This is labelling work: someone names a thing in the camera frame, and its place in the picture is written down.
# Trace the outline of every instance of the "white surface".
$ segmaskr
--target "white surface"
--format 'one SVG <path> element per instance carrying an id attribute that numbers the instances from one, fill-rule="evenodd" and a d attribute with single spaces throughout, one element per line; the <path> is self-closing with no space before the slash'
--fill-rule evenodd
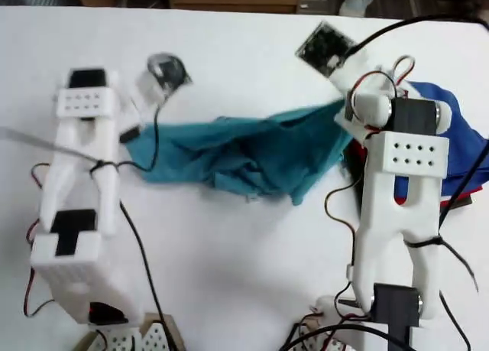
<path id="1" fill-rule="evenodd" d="M 322 18 L 217 14 L 184 11 L 0 8 L 0 124 L 54 137 L 52 92 L 71 67 L 103 65 L 131 85 L 148 55 L 181 57 L 194 84 L 181 90 L 161 114 L 166 122 L 209 121 L 220 115 L 263 117 L 299 106 L 329 102 L 332 85 L 294 53 Z M 390 21 L 329 18 L 359 41 Z M 391 65 L 401 54 L 416 58 L 410 79 L 438 83 L 458 97 L 465 118 L 482 134 L 489 129 L 482 85 L 489 70 L 489 37 L 466 24 L 417 24 L 376 40 L 379 60 Z M 24 234 L 36 218 L 40 194 L 30 181 L 31 165 L 50 153 L 0 141 L 0 337 L 10 349 L 69 349 L 86 329 L 57 305 L 26 320 L 21 314 L 28 279 Z M 322 294 L 345 285 L 350 235 L 326 218 L 322 202 L 344 185 L 333 168 L 301 206 L 290 200 L 259 200 L 201 186 L 150 185 L 130 170 L 121 173 L 121 194 L 138 226 L 165 312 L 190 351 L 277 349 L 294 319 Z M 353 192 L 331 202 L 331 210 L 358 224 Z M 487 349 L 489 251 L 486 241 L 488 190 L 475 204 L 451 213 L 443 232 L 473 265 L 481 293 L 459 263 L 443 252 L 442 288 L 474 350 Z M 408 255 L 397 242 L 388 250 L 385 278 L 410 279 Z M 113 255 L 135 281 L 146 281 L 138 247 L 121 224 Z M 31 306 L 49 297 L 40 281 Z M 154 311 L 149 288 L 141 298 Z M 440 320 L 453 350 L 463 342 Z"/>

